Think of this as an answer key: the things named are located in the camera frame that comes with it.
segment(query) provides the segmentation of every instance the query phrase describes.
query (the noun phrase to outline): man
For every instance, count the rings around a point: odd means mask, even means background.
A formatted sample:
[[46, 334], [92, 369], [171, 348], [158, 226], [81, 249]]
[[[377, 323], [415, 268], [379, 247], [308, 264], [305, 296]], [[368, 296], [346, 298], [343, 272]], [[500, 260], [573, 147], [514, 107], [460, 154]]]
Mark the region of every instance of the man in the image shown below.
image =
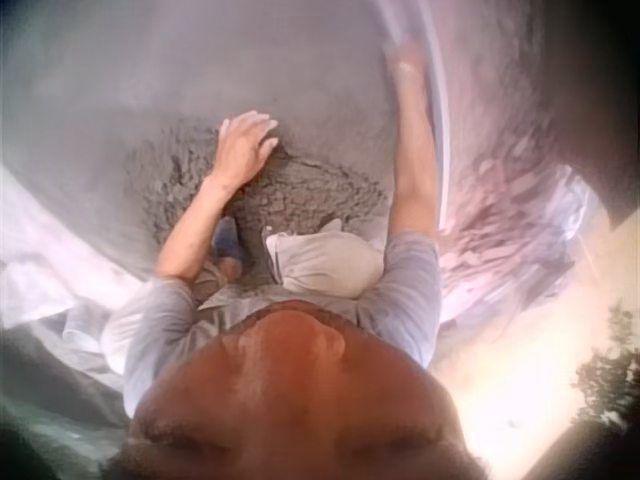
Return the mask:
[[[484, 478], [449, 395], [425, 370], [440, 290], [420, 51], [402, 47], [390, 70], [399, 135], [380, 280], [357, 300], [254, 302], [221, 334], [193, 335], [191, 287], [223, 208], [277, 143], [265, 140], [276, 126], [268, 115], [225, 120], [214, 168], [158, 258], [125, 367], [131, 429], [105, 477]], [[237, 278], [232, 225], [214, 246], [219, 272]]]

